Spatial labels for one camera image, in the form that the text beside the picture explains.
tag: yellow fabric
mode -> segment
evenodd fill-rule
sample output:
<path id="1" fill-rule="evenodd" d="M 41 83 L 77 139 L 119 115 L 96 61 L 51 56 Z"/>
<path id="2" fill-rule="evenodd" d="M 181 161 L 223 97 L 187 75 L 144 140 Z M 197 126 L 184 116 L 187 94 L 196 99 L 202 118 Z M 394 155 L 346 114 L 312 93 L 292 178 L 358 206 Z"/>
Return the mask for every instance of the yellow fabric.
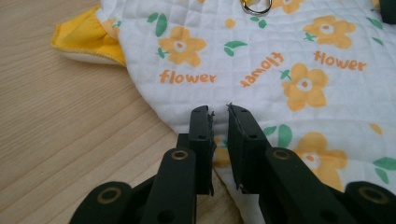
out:
<path id="1" fill-rule="evenodd" d="M 51 45 L 62 52 L 89 54 L 125 66 L 120 43 L 114 36 L 118 34 L 118 28 L 114 28 L 111 35 L 106 32 L 104 27 L 108 30 L 109 21 L 104 24 L 99 22 L 95 15 L 97 8 L 93 7 L 71 21 L 58 24 Z"/>

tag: metal ring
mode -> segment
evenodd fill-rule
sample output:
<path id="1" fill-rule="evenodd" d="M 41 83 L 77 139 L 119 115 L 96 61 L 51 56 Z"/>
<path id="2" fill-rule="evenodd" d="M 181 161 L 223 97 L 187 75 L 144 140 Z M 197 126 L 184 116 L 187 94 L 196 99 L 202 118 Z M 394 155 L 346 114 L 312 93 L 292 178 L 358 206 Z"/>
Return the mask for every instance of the metal ring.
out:
<path id="1" fill-rule="evenodd" d="M 362 186 L 358 189 L 359 194 L 366 200 L 372 203 L 385 204 L 389 203 L 389 198 L 386 194 L 378 189 Z"/>
<path id="2" fill-rule="evenodd" d="M 282 161 L 286 161 L 290 159 L 290 154 L 286 150 L 275 150 L 273 152 L 273 156 L 277 159 L 280 159 Z"/>
<path id="3" fill-rule="evenodd" d="M 172 153 L 172 159 L 177 160 L 177 161 L 182 161 L 188 157 L 189 157 L 189 153 L 187 153 L 184 150 L 178 150 L 178 151 L 174 151 Z"/>
<path id="4" fill-rule="evenodd" d="M 107 198 L 105 197 L 105 194 L 108 192 L 114 192 L 115 195 Z M 102 192 L 99 193 L 96 200 L 101 204 L 108 204 L 108 203 L 114 203 L 120 196 L 121 196 L 121 189 L 117 187 L 108 187 L 107 189 L 104 189 L 102 190 Z"/>
<path id="5" fill-rule="evenodd" d="M 248 7 L 246 0 L 240 0 L 241 4 L 242 4 L 242 8 L 244 9 L 244 11 L 250 15 L 253 16 L 263 16 L 266 13 L 268 13 L 271 9 L 271 5 L 272 5 L 272 0 L 268 0 L 268 7 L 264 10 L 264 11 L 255 11 L 252 10 L 250 7 Z"/>

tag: green leaf print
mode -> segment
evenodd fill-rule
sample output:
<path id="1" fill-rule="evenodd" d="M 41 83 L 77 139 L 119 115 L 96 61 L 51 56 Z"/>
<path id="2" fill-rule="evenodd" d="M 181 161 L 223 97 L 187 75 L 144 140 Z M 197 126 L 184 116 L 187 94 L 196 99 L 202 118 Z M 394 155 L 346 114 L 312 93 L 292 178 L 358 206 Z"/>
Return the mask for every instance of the green leaf print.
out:
<path id="1" fill-rule="evenodd" d="M 384 183 L 389 184 L 387 172 L 379 168 L 375 168 L 375 172 L 379 176 L 379 178 L 381 178 L 381 180 L 384 181 Z"/>
<path id="2" fill-rule="evenodd" d="M 293 134 L 291 132 L 291 128 L 288 125 L 282 124 L 279 126 L 277 139 L 277 145 L 279 147 L 287 147 L 290 144 L 292 137 Z"/>
<path id="3" fill-rule="evenodd" d="M 251 17 L 250 20 L 251 21 L 259 21 L 260 19 L 258 17 Z"/>
<path id="4" fill-rule="evenodd" d="M 282 75 L 280 75 L 280 79 L 285 79 L 286 77 L 288 77 L 289 78 L 289 80 L 291 80 L 291 77 L 290 77 L 290 70 L 286 70 L 286 71 L 284 71 L 284 72 L 282 72 L 282 71 L 280 71 L 281 73 L 282 73 Z"/>
<path id="5" fill-rule="evenodd" d="M 396 171 L 396 159 L 391 157 L 383 157 L 373 162 L 374 165 L 389 171 Z"/>
<path id="6" fill-rule="evenodd" d="M 231 57 L 233 57 L 233 51 L 229 48 L 224 48 L 224 51 Z"/>
<path id="7" fill-rule="evenodd" d="M 264 134 L 267 136 L 267 135 L 270 135 L 270 134 L 274 133 L 275 130 L 276 130 L 276 126 L 265 128 L 265 129 L 262 130 L 262 131 L 263 131 Z"/>
<path id="8" fill-rule="evenodd" d="M 117 21 L 117 22 L 115 22 L 115 23 L 112 25 L 112 27 L 120 27 L 121 24 L 122 24 L 122 21 Z"/>
<path id="9" fill-rule="evenodd" d="M 168 52 L 163 51 L 163 49 L 158 48 L 158 55 L 160 55 L 161 58 L 165 58 L 165 54 L 167 54 Z"/>
<path id="10" fill-rule="evenodd" d="M 148 17 L 148 22 L 154 22 L 157 19 L 158 19 L 158 12 L 154 12 Z"/>
<path id="11" fill-rule="evenodd" d="M 382 42 L 382 40 L 380 40 L 380 39 L 378 39 L 378 38 L 375 38 L 375 37 L 373 37 L 373 40 L 374 40 L 376 43 L 380 44 L 381 46 L 384 46 L 384 42 Z"/>
<path id="12" fill-rule="evenodd" d="M 317 36 L 315 35 L 311 35 L 309 33 L 305 33 L 305 38 L 304 40 L 309 40 L 309 41 L 315 41 L 314 38 L 316 38 Z"/>
<path id="13" fill-rule="evenodd" d="M 161 14 L 157 20 L 155 35 L 157 37 L 163 35 L 163 32 L 165 32 L 167 26 L 168 26 L 168 20 L 166 19 L 165 15 Z"/>
<path id="14" fill-rule="evenodd" d="M 261 20 L 261 21 L 259 22 L 259 27 L 262 28 L 262 29 L 264 29 L 265 26 L 267 26 L 267 22 L 266 22 L 265 20 Z"/>
<path id="15" fill-rule="evenodd" d="M 375 26 L 376 28 L 382 30 L 383 26 L 382 26 L 382 23 L 381 23 L 380 21 L 378 21 L 378 20 L 376 20 L 376 19 L 373 19 L 373 18 L 369 18 L 369 17 L 367 17 L 366 19 L 367 19 L 373 26 Z"/>
<path id="16" fill-rule="evenodd" d="M 230 48 L 230 49 L 235 49 L 235 48 L 238 48 L 238 47 L 241 47 L 241 46 L 246 46 L 246 45 L 247 45 L 247 43 L 235 40 L 235 41 L 231 41 L 231 42 L 226 43 L 224 46 L 227 47 L 227 48 Z"/>

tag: wooden table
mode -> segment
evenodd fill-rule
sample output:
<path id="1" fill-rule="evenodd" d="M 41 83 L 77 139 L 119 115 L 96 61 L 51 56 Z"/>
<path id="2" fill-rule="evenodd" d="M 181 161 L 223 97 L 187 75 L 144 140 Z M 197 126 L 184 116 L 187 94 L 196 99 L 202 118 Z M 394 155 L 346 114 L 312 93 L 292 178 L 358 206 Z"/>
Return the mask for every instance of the wooden table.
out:
<path id="1" fill-rule="evenodd" d="M 98 0 L 0 3 L 0 223 L 67 223 L 87 193 L 157 173 L 173 133 L 126 68 L 81 63 L 50 47 L 56 23 Z M 241 223 L 225 186 L 198 197 L 198 223 Z"/>

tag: black plastic part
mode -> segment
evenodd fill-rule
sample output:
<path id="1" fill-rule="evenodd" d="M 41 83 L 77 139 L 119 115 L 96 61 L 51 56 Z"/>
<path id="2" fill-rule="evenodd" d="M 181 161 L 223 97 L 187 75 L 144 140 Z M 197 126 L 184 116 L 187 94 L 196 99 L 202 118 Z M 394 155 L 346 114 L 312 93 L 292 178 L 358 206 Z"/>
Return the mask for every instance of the black plastic part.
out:
<path id="1" fill-rule="evenodd" d="M 131 189 L 122 182 L 107 182 L 93 189 L 79 205 L 71 224 L 139 223 L 155 176 Z"/>
<path id="2" fill-rule="evenodd" d="M 282 203 L 277 198 L 274 189 L 267 181 L 261 184 L 262 189 L 259 197 L 259 207 L 262 211 L 262 216 L 266 224 L 286 224 L 289 223 L 288 216 L 282 206 Z"/>
<path id="3" fill-rule="evenodd" d="M 216 149 L 212 130 L 214 114 L 208 114 L 206 105 L 191 111 L 189 133 L 180 133 L 178 147 L 188 147 L 195 152 L 196 162 L 196 193 L 213 196 L 212 159 Z"/>
<path id="4" fill-rule="evenodd" d="M 171 149 L 163 156 L 140 223 L 195 223 L 195 213 L 195 153 Z"/>
<path id="5" fill-rule="evenodd" d="M 359 223 L 392 224 L 396 220 L 396 196 L 368 182 L 346 186 L 344 204 Z"/>
<path id="6" fill-rule="evenodd" d="M 269 148 L 262 159 L 288 223 L 358 223 L 293 151 Z"/>
<path id="7" fill-rule="evenodd" d="M 132 189 L 129 185 L 121 182 L 105 183 L 87 195 L 70 223 L 125 223 L 123 215 L 131 196 Z"/>
<path id="8" fill-rule="evenodd" d="M 262 176 L 259 155 L 271 147 L 257 121 L 243 107 L 228 105 L 228 150 L 236 187 L 244 193 L 259 194 Z"/>
<path id="9" fill-rule="evenodd" d="M 396 1 L 379 0 L 381 7 L 382 21 L 389 24 L 396 24 Z"/>

